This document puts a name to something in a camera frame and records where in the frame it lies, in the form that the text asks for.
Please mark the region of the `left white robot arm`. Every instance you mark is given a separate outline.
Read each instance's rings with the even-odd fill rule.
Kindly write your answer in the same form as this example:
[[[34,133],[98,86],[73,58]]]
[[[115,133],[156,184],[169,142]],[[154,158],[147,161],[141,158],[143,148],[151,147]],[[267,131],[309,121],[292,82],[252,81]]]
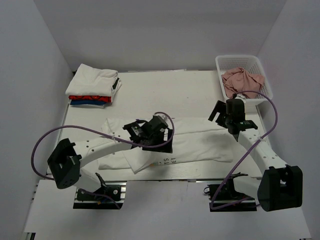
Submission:
[[[161,116],[154,115],[149,121],[136,120],[111,134],[100,133],[94,139],[78,142],[62,139],[47,163],[58,189],[76,186],[99,200],[105,196],[105,182],[98,173],[92,173],[84,166],[102,157],[131,149],[172,153],[174,133],[172,122],[167,123]]]

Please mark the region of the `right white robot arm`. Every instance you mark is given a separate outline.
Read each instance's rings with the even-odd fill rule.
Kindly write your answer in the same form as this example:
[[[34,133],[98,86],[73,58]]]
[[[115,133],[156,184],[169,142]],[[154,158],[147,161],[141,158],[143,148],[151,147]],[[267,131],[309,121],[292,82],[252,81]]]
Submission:
[[[298,166],[290,166],[282,160],[264,141],[258,126],[246,119],[245,105],[240,99],[217,101],[209,121],[215,121],[220,127],[228,130],[234,139],[246,149],[244,156],[231,169],[213,194],[215,201],[227,182],[226,195],[236,200],[243,194],[258,200],[266,212],[298,208],[303,203],[303,172]],[[234,174],[236,168],[247,157],[251,156],[258,166],[262,177],[257,179],[247,174]]]

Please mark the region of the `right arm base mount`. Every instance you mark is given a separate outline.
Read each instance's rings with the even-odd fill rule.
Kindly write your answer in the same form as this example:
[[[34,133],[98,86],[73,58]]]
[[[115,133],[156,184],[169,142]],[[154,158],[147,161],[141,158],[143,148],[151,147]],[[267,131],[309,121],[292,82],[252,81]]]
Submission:
[[[239,180],[241,177],[247,177],[244,173],[235,173],[226,181],[221,190],[217,194],[212,206],[212,198],[223,181],[222,178],[205,178],[206,186],[203,189],[203,194],[208,196],[209,210],[211,213],[226,213],[226,212],[255,212],[260,204],[244,193],[236,191],[234,179]]]

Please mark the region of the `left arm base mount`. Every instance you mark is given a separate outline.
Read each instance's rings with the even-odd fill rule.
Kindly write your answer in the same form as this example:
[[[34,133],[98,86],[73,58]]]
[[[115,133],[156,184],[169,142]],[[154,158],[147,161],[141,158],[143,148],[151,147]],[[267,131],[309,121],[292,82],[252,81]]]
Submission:
[[[75,194],[73,209],[82,210],[120,210],[125,200],[126,183],[107,183],[96,173],[100,183],[93,193],[78,189]]]

